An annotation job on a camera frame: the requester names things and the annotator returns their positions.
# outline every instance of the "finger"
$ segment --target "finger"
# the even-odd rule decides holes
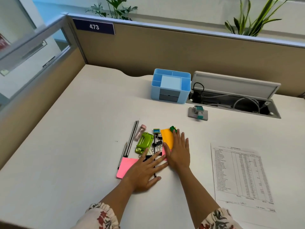
[[[149,159],[147,159],[144,163],[147,163],[147,164],[152,163],[152,162],[155,160],[155,158],[156,158],[157,156],[159,156],[160,153],[161,153],[161,151],[156,152],[156,153],[155,153],[154,155],[152,155]]]
[[[185,148],[190,152],[190,149],[189,149],[189,139],[188,138],[185,140]]]
[[[173,143],[178,144],[178,138],[177,138],[177,133],[175,130],[173,130]]]
[[[184,132],[181,133],[181,145],[185,147]]]
[[[163,143],[163,149],[165,150],[166,157],[170,158],[170,148],[165,142]]]
[[[152,163],[150,163],[150,167],[155,167],[156,165],[158,165],[160,162],[162,162],[164,159],[166,158],[165,155],[163,155],[161,158],[158,158],[157,160],[153,161]]]
[[[146,148],[144,150],[144,152],[142,153],[141,157],[139,158],[139,161],[143,162],[145,160],[147,152],[148,152],[148,148]]]
[[[151,179],[148,183],[147,183],[147,189],[150,189],[153,185],[155,185],[158,181],[161,180],[161,177],[156,177]]]
[[[180,129],[177,129],[177,141],[178,141],[178,144],[181,145]]]
[[[161,171],[162,169],[166,168],[168,166],[168,162],[165,162],[162,165],[157,166],[156,168],[152,169],[152,173],[157,173],[159,171]]]

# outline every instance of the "floral sleeve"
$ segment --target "floral sleeve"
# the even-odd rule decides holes
[[[227,209],[219,208],[202,221],[199,229],[242,229]]]
[[[104,203],[91,204],[71,229],[119,229],[113,210]]]

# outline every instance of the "beige partition panel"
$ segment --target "beige partition panel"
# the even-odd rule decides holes
[[[85,65],[80,50],[32,81],[0,112],[0,169]]]
[[[75,29],[89,64],[130,76],[198,70],[278,82],[277,94],[305,91],[304,48],[117,23],[114,29],[115,35]]]

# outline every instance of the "person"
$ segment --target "person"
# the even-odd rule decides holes
[[[220,208],[193,175],[190,165],[189,139],[180,130],[173,131],[173,149],[163,143],[166,154],[154,160],[160,152],[144,161],[147,149],[127,171],[121,182],[99,203],[92,204],[72,229],[117,229],[132,193],[147,191],[161,177],[150,178],[168,165],[178,174],[195,228],[242,229],[229,211]],[[167,162],[157,166],[167,158]]]

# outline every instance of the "white desk surface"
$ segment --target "white desk surface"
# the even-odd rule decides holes
[[[303,228],[305,100],[274,95],[282,119],[150,99],[152,76],[86,65],[0,171],[0,220],[32,228],[70,228],[118,183],[135,120],[147,130],[174,125],[190,141],[191,169],[214,196],[210,142],[257,150],[282,228]],[[136,143],[130,152],[134,153]],[[169,168],[150,191],[131,196],[122,228],[192,228],[181,183]]]

